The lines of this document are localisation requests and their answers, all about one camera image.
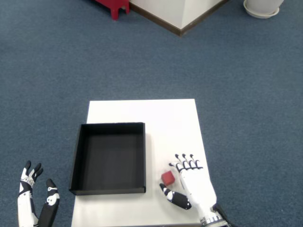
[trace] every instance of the red cube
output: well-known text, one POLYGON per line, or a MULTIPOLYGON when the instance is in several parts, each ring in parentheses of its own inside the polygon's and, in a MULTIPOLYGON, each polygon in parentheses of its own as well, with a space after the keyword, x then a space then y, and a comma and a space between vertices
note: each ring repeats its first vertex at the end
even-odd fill
POLYGON ((168 186, 168 185, 170 185, 170 184, 172 184, 172 183, 175 182, 174 175, 172 174, 171 171, 163 173, 161 175, 161 179, 162 179, 163 183, 165 184, 165 186, 168 186))

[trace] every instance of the white flower pot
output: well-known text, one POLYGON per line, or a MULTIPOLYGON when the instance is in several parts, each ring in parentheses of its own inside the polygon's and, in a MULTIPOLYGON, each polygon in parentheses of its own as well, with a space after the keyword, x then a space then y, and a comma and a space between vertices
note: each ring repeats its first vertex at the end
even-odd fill
POLYGON ((252 16, 268 18, 279 12, 279 7, 284 0, 245 0, 244 7, 252 16))

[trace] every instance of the white table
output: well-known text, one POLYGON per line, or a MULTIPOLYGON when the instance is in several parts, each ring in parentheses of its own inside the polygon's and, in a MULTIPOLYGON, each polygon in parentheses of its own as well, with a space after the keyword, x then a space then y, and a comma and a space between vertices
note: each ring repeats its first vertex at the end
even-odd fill
MULTIPOLYGON (((199 224, 195 208, 168 202, 159 187, 176 153, 194 154, 207 169, 194 99, 91 101, 87 123, 144 122, 146 193, 76 196, 72 227, 199 224)), ((184 193, 178 175, 170 188, 184 193)))

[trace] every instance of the red chair leg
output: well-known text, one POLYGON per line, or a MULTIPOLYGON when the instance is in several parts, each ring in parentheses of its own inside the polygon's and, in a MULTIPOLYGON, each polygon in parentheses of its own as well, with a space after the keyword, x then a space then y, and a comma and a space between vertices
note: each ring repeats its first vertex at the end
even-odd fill
POLYGON ((118 20, 119 9, 111 9, 110 14, 112 15, 113 20, 118 20))

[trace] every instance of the red stool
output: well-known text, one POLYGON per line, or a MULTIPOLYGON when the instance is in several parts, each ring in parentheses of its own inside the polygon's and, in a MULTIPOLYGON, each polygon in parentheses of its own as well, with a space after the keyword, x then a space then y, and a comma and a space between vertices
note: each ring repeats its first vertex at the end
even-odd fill
POLYGON ((118 20, 119 9, 125 7, 126 14, 129 13, 129 0, 96 0, 102 5, 110 8, 110 13, 113 20, 118 20))

